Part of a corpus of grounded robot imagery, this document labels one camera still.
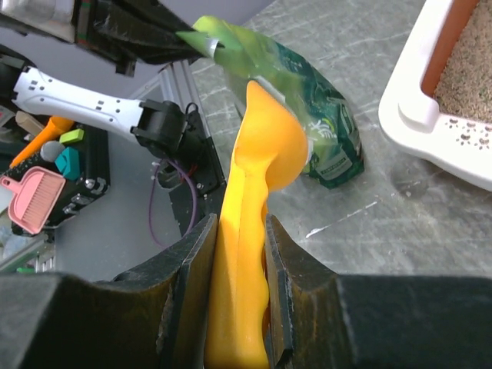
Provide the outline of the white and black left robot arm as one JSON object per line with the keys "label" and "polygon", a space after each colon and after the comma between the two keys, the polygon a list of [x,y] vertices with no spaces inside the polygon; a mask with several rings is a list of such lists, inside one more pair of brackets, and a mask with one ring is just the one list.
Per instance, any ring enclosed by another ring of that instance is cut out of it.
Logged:
{"label": "white and black left robot arm", "polygon": [[[3,1],[1,27],[75,45],[131,77],[139,62],[163,65],[200,57],[179,33],[191,25],[159,1]],[[184,125],[169,102],[105,95],[47,75],[1,47],[1,136],[16,137],[18,111],[60,116],[113,132],[153,155],[173,155]]]}

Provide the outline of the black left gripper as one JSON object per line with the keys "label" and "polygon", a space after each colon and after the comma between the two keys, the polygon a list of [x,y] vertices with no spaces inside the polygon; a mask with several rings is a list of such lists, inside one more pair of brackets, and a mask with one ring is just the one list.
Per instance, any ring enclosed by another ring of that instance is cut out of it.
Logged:
{"label": "black left gripper", "polygon": [[191,26],[160,1],[3,1],[1,26],[76,45],[133,75],[137,63],[164,65],[196,60],[178,37]]}

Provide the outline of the yellow plastic litter scoop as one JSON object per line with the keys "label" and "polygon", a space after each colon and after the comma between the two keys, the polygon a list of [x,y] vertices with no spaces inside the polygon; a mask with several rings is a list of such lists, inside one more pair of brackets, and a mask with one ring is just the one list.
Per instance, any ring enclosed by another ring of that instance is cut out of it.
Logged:
{"label": "yellow plastic litter scoop", "polygon": [[297,178],[307,159],[308,139],[297,118],[258,82],[248,82],[214,250],[206,368],[269,366],[264,347],[267,201],[272,191]]}

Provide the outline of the green litter bag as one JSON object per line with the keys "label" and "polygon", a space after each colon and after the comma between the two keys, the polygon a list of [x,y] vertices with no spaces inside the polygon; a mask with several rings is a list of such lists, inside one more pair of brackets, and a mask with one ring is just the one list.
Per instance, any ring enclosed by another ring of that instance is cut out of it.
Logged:
{"label": "green litter bag", "polygon": [[302,55],[260,32],[212,15],[177,36],[219,65],[239,115],[255,80],[297,117],[310,144],[303,172],[336,188],[364,171],[362,143],[347,99]]}

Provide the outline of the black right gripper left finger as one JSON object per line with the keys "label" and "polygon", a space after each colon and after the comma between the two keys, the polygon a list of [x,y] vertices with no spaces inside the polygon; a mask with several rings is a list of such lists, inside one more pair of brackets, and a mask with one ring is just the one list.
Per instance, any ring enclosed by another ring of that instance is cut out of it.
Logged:
{"label": "black right gripper left finger", "polygon": [[215,214],[111,281],[1,276],[3,368],[200,368]]}

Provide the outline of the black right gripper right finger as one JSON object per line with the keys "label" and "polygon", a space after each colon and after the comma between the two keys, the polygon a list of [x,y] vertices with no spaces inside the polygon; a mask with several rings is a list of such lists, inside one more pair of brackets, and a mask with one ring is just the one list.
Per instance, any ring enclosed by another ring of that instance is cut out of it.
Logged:
{"label": "black right gripper right finger", "polygon": [[489,368],[491,280],[338,274],[266,220],[272,368]]}

